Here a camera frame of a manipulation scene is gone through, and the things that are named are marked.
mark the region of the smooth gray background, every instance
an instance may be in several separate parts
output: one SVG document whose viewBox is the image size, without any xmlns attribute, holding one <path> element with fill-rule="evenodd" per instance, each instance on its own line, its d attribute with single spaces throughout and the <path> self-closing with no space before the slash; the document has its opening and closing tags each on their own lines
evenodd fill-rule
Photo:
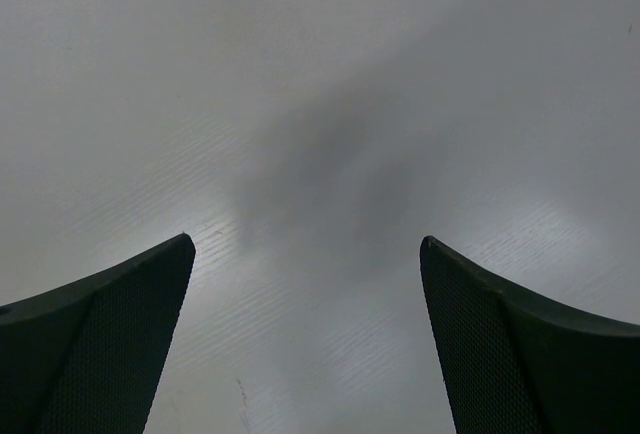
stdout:
<svg viewBox="0 0 640 434">
<path fill-rule="evenodd" d="M 147 432 L 452 433 L 423 235 L 640 323 L 639 1 L 0 0 L 0 304 L 184 230 Z"/>
</svg>

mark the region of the gray surface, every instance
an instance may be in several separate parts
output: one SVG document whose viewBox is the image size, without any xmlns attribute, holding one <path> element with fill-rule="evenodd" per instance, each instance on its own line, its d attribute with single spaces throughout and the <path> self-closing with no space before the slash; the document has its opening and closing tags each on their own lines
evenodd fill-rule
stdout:
<svg viewBox="0 0 640 434">
<path fill-rule="evenodd" d="M 452 432 L 427 233 L 640 322 L 638 0 L 0 0 L 0 21 L 0 303 L 181 230 L 198 247 L 150 433 Z"/>
</svg>

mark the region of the white table surface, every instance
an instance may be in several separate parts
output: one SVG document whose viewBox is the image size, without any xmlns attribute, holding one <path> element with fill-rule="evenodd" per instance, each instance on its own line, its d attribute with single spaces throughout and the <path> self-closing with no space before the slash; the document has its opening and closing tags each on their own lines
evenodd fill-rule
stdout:
<svg viewBox="0 0 640 434">
<path fill-rule="evenodd" d="M 451 433 L 422 236 L 640 323 L 639 107 L 640 0 L 0 0 L 0 304 L 186 231 L 147 432 Z"/>
</svg>

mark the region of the black plastic part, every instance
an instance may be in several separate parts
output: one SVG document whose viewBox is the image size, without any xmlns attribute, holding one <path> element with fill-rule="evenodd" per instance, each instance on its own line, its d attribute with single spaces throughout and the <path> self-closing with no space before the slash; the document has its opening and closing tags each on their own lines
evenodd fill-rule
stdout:
<svg viewBox="0 0 640 434">
<path fill-rule="evenodd" d="M 0 432 L 142 433 L 194 256 L 183 234 L 0 307 Z"/>
<path fill-rule="evenodd" d="M 640 432 L 640 326 L 543 297 L 432 237 L 420 261 L 459 434 Z"/>
</svg>

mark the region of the black textured surface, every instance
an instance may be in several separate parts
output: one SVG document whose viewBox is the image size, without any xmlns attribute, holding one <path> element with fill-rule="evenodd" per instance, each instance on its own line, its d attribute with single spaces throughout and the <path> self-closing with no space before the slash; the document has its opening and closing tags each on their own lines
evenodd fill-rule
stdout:
<svg viewBox="0 0 640 434">
<path fill-rule="evenodd" d="M 194 255 L 189 237 L 178 236 L 115 268 L 6 306 L 0 432 L 143 432 Z"/>
<path fill-rule="evenodd" d="M 547 299 L 433 238 L 420 257 L 459 433 L 640 432 L 640 326 Z"/>
</svg>

